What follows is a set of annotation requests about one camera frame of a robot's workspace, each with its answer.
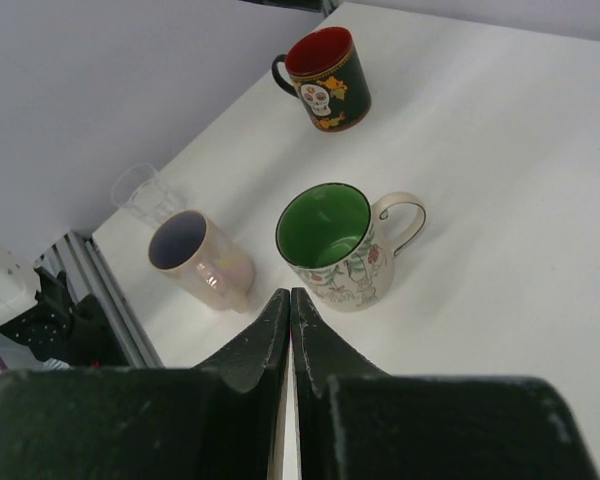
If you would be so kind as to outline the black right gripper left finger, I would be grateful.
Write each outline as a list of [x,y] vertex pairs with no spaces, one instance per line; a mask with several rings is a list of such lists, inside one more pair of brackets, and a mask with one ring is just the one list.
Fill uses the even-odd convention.
[[290,294],[190,369],[0,375],[0,479],[278,479]]

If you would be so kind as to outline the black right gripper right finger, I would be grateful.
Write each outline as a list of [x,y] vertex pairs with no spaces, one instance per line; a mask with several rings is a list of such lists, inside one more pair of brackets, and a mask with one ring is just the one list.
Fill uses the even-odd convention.
[[291,292],[304,479],[595,479],[567,403],[520,376],[392,376]]

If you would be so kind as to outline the green interior floral mug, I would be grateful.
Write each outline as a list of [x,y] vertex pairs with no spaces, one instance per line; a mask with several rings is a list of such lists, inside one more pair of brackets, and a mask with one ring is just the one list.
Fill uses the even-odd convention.
[[[390,239],[381,222],[399,205],[413,207],[415,218]],[[339,312],[356,312],[388,293],[394,258],[426,220],[423,202],[411,193],[390,193],[372,203],[358,188],[330,182],[305,190],[285,207],[276,225],[275,243],[287,265],[319,300]]]

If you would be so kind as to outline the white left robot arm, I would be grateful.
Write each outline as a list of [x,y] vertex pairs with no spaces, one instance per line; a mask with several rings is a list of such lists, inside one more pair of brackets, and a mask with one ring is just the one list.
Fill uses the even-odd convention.
[[0,246],[0,334],[48,370],[128,364],[91,293],[76,302],[67,274],[53,274]]

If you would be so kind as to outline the pink purple mug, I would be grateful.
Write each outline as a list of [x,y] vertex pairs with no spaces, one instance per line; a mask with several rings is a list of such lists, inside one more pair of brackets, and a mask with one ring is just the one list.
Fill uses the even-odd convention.
[[179,212],[154,232],[148,246],[152,267],[214,310],[250,310],[253,261],[206,215]]

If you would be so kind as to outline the clear glass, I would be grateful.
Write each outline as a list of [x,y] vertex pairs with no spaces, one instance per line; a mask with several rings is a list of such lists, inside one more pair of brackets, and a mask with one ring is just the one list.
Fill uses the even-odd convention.
[[153,229],[186,209],[184,198],[165,183],[149,163],[126,170],[111,189],[111,201]]

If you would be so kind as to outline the red skull mug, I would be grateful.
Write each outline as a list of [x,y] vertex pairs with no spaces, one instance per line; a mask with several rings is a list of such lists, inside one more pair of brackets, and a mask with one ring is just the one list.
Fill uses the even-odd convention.
[[303,37],[288,53],[275,57],[271,74],[322,132],[353,127],[372,105],[353,36],[344,27],[326,27]]

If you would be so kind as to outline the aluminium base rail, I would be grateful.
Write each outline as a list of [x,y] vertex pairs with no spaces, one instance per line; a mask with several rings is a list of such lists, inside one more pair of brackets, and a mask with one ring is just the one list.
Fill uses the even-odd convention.
[[129,366],[162,368],[163,363],[109,268],[103,253],[91,238],[68,232],[44,252],[41,263],[53,274],[65,271],[70,294],[81,300],[93,294],[108,321],[115,343]]

